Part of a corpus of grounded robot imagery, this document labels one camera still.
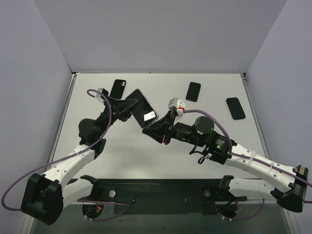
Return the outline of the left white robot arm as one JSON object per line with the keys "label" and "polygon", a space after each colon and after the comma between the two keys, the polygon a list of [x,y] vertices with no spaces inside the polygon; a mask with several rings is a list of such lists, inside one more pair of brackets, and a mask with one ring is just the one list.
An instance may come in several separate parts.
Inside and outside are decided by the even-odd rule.
{"label": "left white robot arm", "polygon": [[137,103],[137,99],[117,100],[109,97],[97,119],[83,119],[78,125],[81,140],[71,157],[59,161],[58,165],[41,175],[34,173],[28,178],[21,211],[51,225],[71,203],[82,198],[92,202],[100,199],[98,179],[89,175],[83,175],[75,182],[71,182],[71,179],[103,152],[106,144],[104,134],[116,120],[127,121]]}

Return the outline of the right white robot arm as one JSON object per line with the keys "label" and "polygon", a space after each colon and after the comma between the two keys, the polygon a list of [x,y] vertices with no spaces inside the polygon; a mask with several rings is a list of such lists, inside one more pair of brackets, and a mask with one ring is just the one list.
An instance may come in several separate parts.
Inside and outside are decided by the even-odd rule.
{"label": "right white robot arm", "polygon": [[169,144],[171,139],[194,146],[190,154],[202,147],[200,163],[208,159],[221,165],[241,169],[257,177],[242,179],[226,175],[218,186],[222,199],[244,197],[274,200],[282,208],[300,213],[303,211],[309,170],[303,165],[286,166],[244,148],[229,135],[221,124],[202,110],[169,111],[161,120],[143,129],[143,134],[155,141]]}

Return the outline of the black phone clear case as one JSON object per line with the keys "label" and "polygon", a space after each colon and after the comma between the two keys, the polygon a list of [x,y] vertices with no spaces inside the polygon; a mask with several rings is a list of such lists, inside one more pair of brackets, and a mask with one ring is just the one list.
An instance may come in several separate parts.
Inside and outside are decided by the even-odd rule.
{"label": "black phone clear case", "polygon": [[189,87],[188,87],[188,91],[186,94],[186,100],[192,101],[192,102],[197,102],[200,89],[201,89],[200,83],[190,82]]}

